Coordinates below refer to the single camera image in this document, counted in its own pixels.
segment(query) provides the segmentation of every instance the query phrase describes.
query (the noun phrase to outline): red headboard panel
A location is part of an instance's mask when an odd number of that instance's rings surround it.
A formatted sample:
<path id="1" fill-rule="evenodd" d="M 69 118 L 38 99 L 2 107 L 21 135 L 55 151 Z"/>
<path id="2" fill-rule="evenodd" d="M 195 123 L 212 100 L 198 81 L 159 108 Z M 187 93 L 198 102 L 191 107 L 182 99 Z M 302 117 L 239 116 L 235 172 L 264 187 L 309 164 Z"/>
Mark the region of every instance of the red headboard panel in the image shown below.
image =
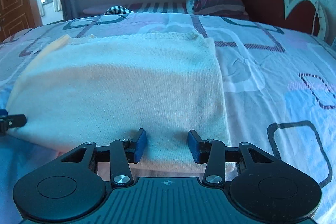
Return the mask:
<path id="1" fill-rule="evenodd" d="M 242 1 L 252 21 L 311 34 L 316 11 L 312 0 Z M 320 8 L 315 19 L 314 35 L 325 39 L 327 32 L 328 22 L 324 9 Z"/>

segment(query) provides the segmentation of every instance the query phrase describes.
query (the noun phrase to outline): bed sheet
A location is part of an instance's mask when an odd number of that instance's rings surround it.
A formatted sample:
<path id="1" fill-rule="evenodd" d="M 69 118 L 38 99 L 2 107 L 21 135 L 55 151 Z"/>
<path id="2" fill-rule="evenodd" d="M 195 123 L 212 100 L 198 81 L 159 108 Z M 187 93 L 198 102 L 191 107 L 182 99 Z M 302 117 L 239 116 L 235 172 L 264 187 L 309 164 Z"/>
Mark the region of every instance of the bed sheet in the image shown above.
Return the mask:
<path id="1" fill-rule="evenodd" d="M 0 107 L 27 64 L 64 34 L 108 37 L 193 29 L 214 39 L 232 145 L 250 142 L 313 177 L 322 189 L 314 219 L 335 224 L 336 52 L 308 34 L 236 19 L 168 13 L 96 16 L 46 25 L 0 44 Z M 15 182 L 58 153 L 10 136 L 0 138 L 0 145 L 0 222 L 17 223 L 20 216 L 11 199 Z M 100 172 L 105 178 L 108 170 Z"/>

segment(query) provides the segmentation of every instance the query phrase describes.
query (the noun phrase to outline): striped rectangle pattern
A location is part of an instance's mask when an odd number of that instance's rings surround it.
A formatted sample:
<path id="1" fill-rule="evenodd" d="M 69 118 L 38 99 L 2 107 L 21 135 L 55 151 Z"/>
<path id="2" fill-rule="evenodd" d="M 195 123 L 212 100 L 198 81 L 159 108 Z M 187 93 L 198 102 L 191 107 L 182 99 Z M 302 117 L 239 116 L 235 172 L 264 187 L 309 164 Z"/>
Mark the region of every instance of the striped rectangle pattern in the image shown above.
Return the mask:
<path id="1" fill-rule="evenodd" d="M 188 14 L 185 3 L 177 2 L 132 3 L 125 8 L 136 13 Z"/>

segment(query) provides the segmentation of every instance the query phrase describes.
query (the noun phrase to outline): bed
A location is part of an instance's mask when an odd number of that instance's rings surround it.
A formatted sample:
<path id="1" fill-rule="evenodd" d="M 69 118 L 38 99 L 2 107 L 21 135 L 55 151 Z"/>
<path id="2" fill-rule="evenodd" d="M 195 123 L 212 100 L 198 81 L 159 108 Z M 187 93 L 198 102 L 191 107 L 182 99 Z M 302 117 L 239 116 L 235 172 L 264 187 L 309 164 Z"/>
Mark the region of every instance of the bed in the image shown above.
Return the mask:
<path id="1" fill-rule="evenodd" d="M 324 42 L 328 35 L 325 12 L 318 11 L 312 36 L 314 0 L 266 2 L 269 9 L 260 9 L 265 1 L 243 1 L 255 21 L 144 12 L 125 18 L 94 16 L 21 31 L 0 44 L 0 108 L 6 107 L 24 68 L 63 34 L 109 37 L 195 29 L 215 41 L 232 145 L 250 142 L 313 177 L 322 189 L 314 219 L 320 224 L 336 223 L 336 52 Z M 0 137 L 0 223 L 21 220 L 12 199 L 16 181 L 59 154 L 9 135 Z M 107 168 L 98 173 L 108 180 Z M 155 170 L 135 175 L 202 176 Z M 226 179 L 235 175 L 232 171 Z"/>

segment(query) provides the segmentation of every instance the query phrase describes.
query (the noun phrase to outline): pillow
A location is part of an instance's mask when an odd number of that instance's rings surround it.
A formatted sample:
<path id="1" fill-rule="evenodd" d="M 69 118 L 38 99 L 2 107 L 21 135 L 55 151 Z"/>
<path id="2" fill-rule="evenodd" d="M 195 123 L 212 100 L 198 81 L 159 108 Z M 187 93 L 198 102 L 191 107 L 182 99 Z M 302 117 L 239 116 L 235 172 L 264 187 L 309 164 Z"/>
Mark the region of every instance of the pillow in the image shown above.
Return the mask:
<path id="1" fill-rule="evenodd" d="M 133 14 L 134 12 L 131 10 L 126 9 L 122 6 L 112 6 L 110 9 L 108 9 L 104 15 L 115 15 L 115 14 Z"/>
<path id="2" fill-rule="evenodd" d="M 241 0 L 186 0 L 189 14 L 231 17 L 249 20 Z"/>

